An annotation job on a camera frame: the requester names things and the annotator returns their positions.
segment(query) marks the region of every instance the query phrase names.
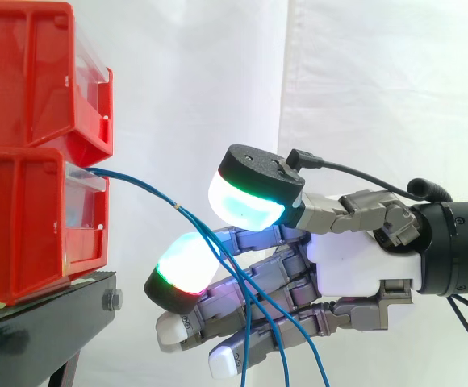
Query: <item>white backdrop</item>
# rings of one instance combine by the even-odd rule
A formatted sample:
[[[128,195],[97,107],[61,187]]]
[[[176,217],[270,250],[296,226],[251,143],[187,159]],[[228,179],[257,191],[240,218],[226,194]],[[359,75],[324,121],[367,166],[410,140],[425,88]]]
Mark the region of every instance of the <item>white backdrop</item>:
[[[72,1],[77,21],[114,71],[114,157],[211,227],[207,190],[228,145],[277,149],[287,3]],[[123,309],[81,352],[75,387],[237,386],[213,381],[207,343],[161,353],[162,309],[143,285],[165,249],[192,226],[160,200],[111,182],[109,264]]]
[[[79,23],[115,72],[115,155],[212,227],[210,178],[229,144],[303,148],[406,185],[426,177],[468,199],[468,1],[76,0]],[[286,64],[282,63],[289,13]],[[320,171],[324,194],[369,188]],[[111,184],[109,264],[123,309],[82,351],[76,387],[236,386],[207,353],[159,352],[161,309],[142,286],[190,226],[137,188]],[[468,336],[440,298],[415,299],[388,332],[315,339],[333,386],[468,386]],[[321,385],[305,346],[286,351],[292,385]],[[282,385],[278,354],[249,385]]]
[[[468,200],[468,1],[292,0],[289,20],[279,153],[302,148],[402,187],[426,177]],[[374,188],[304,175],[323,194]],[[331,384],[468,386],[468,335],[447,301],[414,303],[388,332],[317,339]],[[305,348],[289,353],[293,381],[319,380]]]

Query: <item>metal bolt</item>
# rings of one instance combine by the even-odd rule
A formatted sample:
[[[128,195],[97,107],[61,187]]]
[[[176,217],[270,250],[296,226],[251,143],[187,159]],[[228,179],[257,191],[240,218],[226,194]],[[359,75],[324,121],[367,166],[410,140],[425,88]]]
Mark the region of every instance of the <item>metal bolt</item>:
[[[123,291],[119,289],[107,290],[103,296],[103,309],[114,311],[123,306]]]

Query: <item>blue cable bundle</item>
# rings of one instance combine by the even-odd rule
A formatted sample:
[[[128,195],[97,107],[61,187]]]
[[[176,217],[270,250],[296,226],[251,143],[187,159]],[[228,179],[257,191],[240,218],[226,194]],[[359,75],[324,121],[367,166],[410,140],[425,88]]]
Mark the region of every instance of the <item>blue cable bundle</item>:
[[[257,306],[257,308],[259,308],[259,310],[265,315],[266,319],[268,320],[268,323],[270,324],[272,328],[272,331],[274,332],[275,340],[277,342],[279,352],[281,354],[282,367],[284,368],[285,385],[286,387],[290,386],[290,375],[288,372],[288,364],[286,361],[286,354],[284,353],[284,345],[282,344],[282,338],[281,338],[279,329],[275,325],[274,320],[270,317],[270,314],[265,309],[265,307],[259,302],[257,297],[247,288],[247,285],[245,284],[245,282],[248,282],[259,293],[261,297],[263,297],[276,310],[281,312],[284,317],[290,320],[297,327],[297,329],[299,329],[300,333],[302,333],[307,343],[311,347],[313,354],[315,355],[316,363],[318,364],[318,368],[320,370],[320,373],[322,374],[322,379],[324,380],[325,386],[330,387],[328,377],[324,371],[324,366],[322,365],[322,360],[320,359],[320,355],[318,351],[316,350],[315,344],[313,343],[313,341],[311,340],[307,332],[304,330],[304,328],[300,326],[300,324],[293,318],[293,316],[291,316],[291,314],[286,312],[279,304],[277,304],[268,294],[266,294],[263,291],[263,289],[261,289],[253,281],[252,278],[250,278],[243,271],[243,269],[241,269],[241,267],[238,265],[236,260],[232,257],[231,253],[223,246],[221,241],[218,239],[214,231],[212,231],[200,219],[198,219],[196,216],[191,214],[184,207],[179,206],[174,200],[168,198],[162,192],[160,192],[159,190],[153,188],[151,185],[141,180],[135,179],[134,177],[131,177],[122,173],[109,171],[106,169],[88,168],[87,171],[92,172],[97,176],[110,177],[110,178],[126,181],[133,185],[137,185],[138,187],[148,191],[149,193],[169,203],[180,214],[182,214],[184,218],[186,218],[194,226],[194,228],[196,228],[197,232],[204,238],[207,245],[212,250],[212,253],[218,259],[221,265],[225,269],[227,269],[227,271],[231,274],[232,277],[234,277],[237,280],[238,284],[241,287],[241,291],[243,292],[243,296],[245,299],[246,320],[247,320],[246,327],[245,327],[244,358],[243,358],[243,368],[242,368],[242,373],[241,373],[241,387],[244,387],[245,385],[246,371],[247,371],[247,366],[248,366],[248,361],[249,361],[249,340],[250,340],[250,327],[251,327],[251,320],[252,320],[252,311],[251,311],[251,306],[250,306],[251,302],[253,302]],[[218,249],[220,250],[220,253],[216,251],[216,249],[212,246],[212,243],[218,247]],[[227,257],[227,260],[232,267],[229,267],[221,258],[221,252]]]

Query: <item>black table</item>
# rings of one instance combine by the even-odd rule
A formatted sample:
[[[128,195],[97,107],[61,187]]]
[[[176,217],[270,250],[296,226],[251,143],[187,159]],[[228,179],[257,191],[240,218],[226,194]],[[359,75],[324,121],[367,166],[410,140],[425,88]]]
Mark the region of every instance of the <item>black table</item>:
[[[95,272],[56,293],[0,309],[0,387],[73,385],[80,349],[113,319],[115,273]]]

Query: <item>red storage bin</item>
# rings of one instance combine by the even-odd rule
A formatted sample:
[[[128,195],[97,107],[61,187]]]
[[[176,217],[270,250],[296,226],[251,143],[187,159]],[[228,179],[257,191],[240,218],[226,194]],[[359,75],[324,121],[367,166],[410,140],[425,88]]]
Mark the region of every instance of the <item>red storage bin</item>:
[[[107,263],[108,181],[50,148],[0,148],[0,302]]]
[[[0,1],[0,147],[86,167],[112,155],[112,72],[64,2]]]

